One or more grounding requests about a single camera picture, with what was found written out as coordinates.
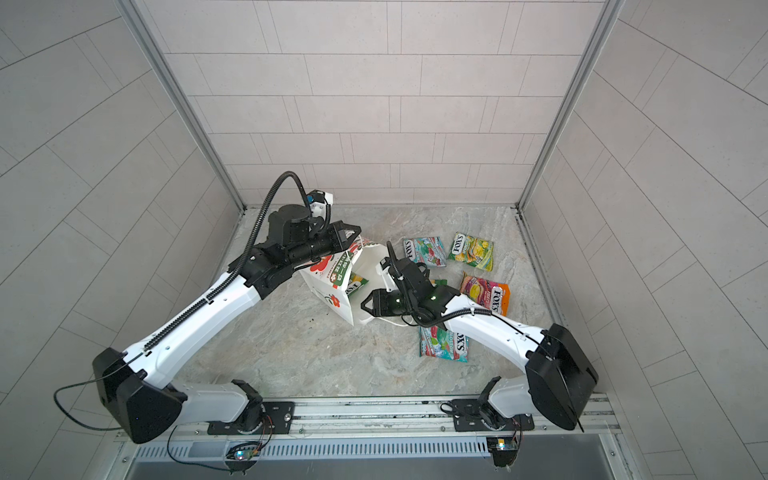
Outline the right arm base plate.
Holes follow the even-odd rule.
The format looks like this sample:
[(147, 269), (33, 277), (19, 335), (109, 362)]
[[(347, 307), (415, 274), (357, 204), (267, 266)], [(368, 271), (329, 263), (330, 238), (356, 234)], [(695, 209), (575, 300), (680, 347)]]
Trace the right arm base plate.
[(528, 414), (503, 417), (488, 401), (453, 399), (443, 402), (440, 410), (453, 419), (457, 432), (527, 432), (535, 429)]

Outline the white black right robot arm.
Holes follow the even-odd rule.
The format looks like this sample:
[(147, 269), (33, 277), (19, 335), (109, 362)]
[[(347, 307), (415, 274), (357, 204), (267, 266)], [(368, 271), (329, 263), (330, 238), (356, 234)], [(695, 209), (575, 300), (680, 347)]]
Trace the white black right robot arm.
[(514, 322), (447, 285), (423, 294), (376, 289), (361, 308), (375, 317), (409, 316), (420, 327), (444, 327), (485, 345), (520, 369), (523, 379), (494, 378), (478, 397), (473, 416), (486, 428), (502, 430), (519, 416), (535, 413), (564, 430), (581, 426), (580, 417), (599, 375), (567, 328)]

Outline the yellow green Fox's candy packet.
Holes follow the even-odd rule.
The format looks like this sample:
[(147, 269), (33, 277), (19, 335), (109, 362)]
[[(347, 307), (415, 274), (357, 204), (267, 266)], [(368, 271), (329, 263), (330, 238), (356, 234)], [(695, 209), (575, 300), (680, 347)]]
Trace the yellow green Fox's candy packet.
[(491, 240), (457, 232), (448, 256), (451, 260), (490, 272), (493, 269), (494, 246)]

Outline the teal Fox's candy packet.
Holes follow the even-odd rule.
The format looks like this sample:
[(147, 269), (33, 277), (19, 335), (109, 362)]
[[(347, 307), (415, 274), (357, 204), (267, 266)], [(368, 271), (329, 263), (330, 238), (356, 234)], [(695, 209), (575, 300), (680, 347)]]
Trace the teal Fox's candy packet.
[(444, 330), (438, 326), (419, 328), (420, 355), (468, 362), (469, 339), (460, 333)]
[(447, 266), (447, 255), (439, 237), (406, 238), (403, 246), (406, 257), (414, 263), (437, 268)]

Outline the white floral paper bag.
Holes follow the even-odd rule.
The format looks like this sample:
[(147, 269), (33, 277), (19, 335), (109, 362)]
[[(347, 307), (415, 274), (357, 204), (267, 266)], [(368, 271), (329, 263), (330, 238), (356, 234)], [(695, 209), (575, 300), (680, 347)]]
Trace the white floral paper bag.
[[(317, 265), (300, 271), (300, 274), (311, 292), (350, 325), (362, 326), (373, 320), (381, 320), (405, 327), (395, 317), (375, 317), (360, 308), (361, 302), (373, 290), (396, 291), (394, 281), (380, 266), (380, 262), (387, 256), (388, 251), (384, 245), (360, 237), (347, 251), (326, 256)], [(366, 278), (368, 283), (353, 295), (347, 296), (345, 289), (352, 273)]]

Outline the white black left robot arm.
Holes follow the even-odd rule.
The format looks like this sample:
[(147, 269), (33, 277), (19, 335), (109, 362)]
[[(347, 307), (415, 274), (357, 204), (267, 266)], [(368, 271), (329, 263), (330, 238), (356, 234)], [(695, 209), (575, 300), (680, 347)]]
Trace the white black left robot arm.
[(331, 223), (313, 238), (250, 247), (188, 309), (124, 351), (102, 351), (92, 362), (98, 396), (135, 444), (187, 423), (218, 423), (227, 432), (262, 427), (260, 394), (247, 382), (172, 383), (181, 368), (219, 331), (264, 300), (301, 268), (347, 251), (360, 227)]

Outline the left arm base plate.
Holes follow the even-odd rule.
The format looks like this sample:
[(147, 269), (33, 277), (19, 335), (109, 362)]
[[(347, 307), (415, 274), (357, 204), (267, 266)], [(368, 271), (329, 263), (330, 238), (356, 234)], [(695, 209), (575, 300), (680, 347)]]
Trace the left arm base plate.
[(296, 404), (290, 401), (265, 401), (247, 407), (233, 422), (210, 422), (208, 435), (283, 435), (290, 432)]

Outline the orange snack packet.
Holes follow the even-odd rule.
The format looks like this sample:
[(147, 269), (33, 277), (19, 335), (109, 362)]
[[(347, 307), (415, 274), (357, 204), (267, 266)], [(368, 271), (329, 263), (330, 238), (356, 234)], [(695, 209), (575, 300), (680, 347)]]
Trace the orange snack packet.
[(470, 297), (475, 303), (492, 310), (496, 314), (507, 314), (511, 298), (510, 288), (502, 284), (476, 276), (463, 274), (460, 287), (462, 294)]

